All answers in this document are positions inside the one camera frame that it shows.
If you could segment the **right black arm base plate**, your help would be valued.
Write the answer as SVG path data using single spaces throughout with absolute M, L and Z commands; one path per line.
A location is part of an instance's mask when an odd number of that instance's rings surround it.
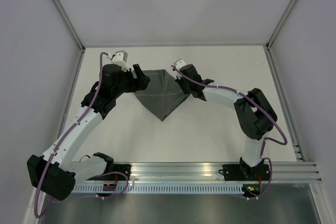
M 258 182 L 268 181 L 270 179 L 270 167 L 261 163 L 255 167 L 249 167 L 240 164 L 224 164 L 219 170 L 224 175 L 227 182 Z

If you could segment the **grey cloth napkin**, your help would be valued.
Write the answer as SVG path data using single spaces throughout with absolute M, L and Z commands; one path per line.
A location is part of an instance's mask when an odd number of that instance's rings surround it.
M 189 95 L 184 94 L 175 78 L 164 69 L 145 70 L 143 73 L 150 82 L 145 90 L 137 91 L 135 97 L 149 112 L 164 121 Z

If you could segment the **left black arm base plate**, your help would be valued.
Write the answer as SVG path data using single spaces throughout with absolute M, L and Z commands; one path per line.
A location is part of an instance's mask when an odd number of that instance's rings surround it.
M 114 164 L 112 170 L 105 171 L 102 175 L 91 177 L 88 181 L 91 180 L 109 180 L 109 181 L 126 181 L 130 179 L 131 175 L 131 164 Z

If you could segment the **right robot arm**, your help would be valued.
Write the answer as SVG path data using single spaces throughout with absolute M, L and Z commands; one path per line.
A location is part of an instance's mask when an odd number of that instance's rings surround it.
M 260 89 L 233 91 L 212 85 L 211 79 L 202 79 L 193 64 L 183 60 L 173 63 L 176 82 L 185 94 L 202 101 L 214 102 L 236 112 L 242 132 L 246 136 L 244 152 L 239 160 L 239 172 L 245 179 L 254 178 L 263 164 L 264 137 L 273 129 L 277 115 Z

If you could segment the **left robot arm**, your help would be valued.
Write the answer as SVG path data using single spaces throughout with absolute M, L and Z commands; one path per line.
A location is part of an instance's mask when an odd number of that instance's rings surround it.
M 113 158 L 102 153 L 95 153 L 83 162 L 73 162 L 73 158 L 90 133 L 115 107 L 118 97 L 145 90 L 149 83 L 150 78 L 138 64 L 127 70 L 112 63 L 101 67 L 99 81 L 81 102 L 72 125 L 40 156 L 32 155 L 28 159 L 30 181 L 37 191 L 62 201 L 85 180 L 96 176 L 104 180 L 112 178 Z

